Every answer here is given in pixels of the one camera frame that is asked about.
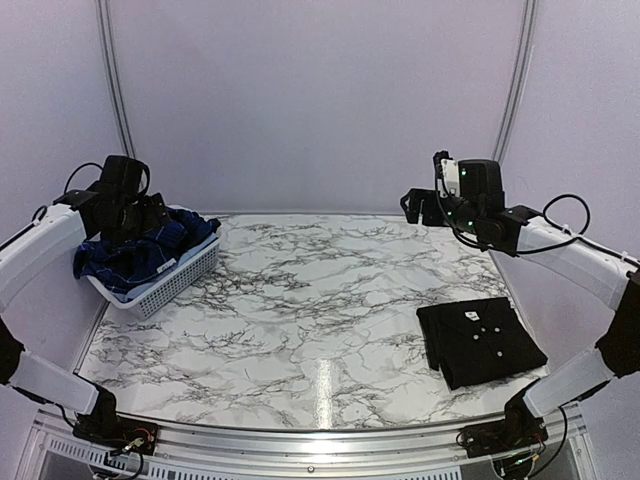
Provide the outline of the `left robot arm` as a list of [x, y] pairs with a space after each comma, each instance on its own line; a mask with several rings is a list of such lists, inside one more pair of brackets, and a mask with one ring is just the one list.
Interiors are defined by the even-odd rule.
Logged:
[[[85, 190], [64, 190], [31, 222], [1, 244], [1, 308], [52, 262], [98, 235], [123, 244], [170, 222], [159, 194], [149, 195], [150, 169], [143, 162], [111, 155], [100, 177]], [[1, 325], [1, 384], [27, 398], [58, 405], [86, 420], [106, 445], [125, 438], [115, 396], [34, 354]]]

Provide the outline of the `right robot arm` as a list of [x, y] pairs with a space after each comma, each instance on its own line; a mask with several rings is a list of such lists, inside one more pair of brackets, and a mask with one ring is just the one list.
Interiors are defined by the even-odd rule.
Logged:
[[454, 160], [440, 151], [433, 164], [433, 189], [412, 188], [400, 199], [408, 223], [447, 227], [469, 248], [540, 265], [588, 291], [613, 313], [594, 347], [506, 403], [495, 438], [515, 448], [556, 408], [638, 372], [639, 262], [588, 239], [583, 230], [553, 222], [546, 211], [506, 206], [495, 160]]

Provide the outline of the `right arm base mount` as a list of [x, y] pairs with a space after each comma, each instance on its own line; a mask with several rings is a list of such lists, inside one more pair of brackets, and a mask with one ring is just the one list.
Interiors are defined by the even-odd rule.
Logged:
[[463, 427], [456, 436], [456, 443], [469, 458], [505, 453], [529, 446], [541, 446], [548, 439], [544, 422], [532, 429], [511, 429], [505, 420], [484, 422]]

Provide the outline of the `blue plaid long sleeve shirt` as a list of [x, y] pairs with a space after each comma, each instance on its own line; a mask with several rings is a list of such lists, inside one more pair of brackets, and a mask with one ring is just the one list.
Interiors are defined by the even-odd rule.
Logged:
[[217, 239], [219, 219], [181, 208], [168, 213], [168, 224], [122, 246], [107, 240], [83, 242], [74, 255], [73, 276], [92, 277], [128, 303]]

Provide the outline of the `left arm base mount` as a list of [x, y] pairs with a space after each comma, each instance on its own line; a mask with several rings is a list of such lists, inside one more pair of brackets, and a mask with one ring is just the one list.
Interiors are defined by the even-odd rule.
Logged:
[[152, 455], [158, 439], [159, 425], [119, 417], [115, 428], [110, 433], [105, 433], [96, 425], [78, 420], [72, 433], [76, 438], [109, 447], [117, 454], [135, 452]]

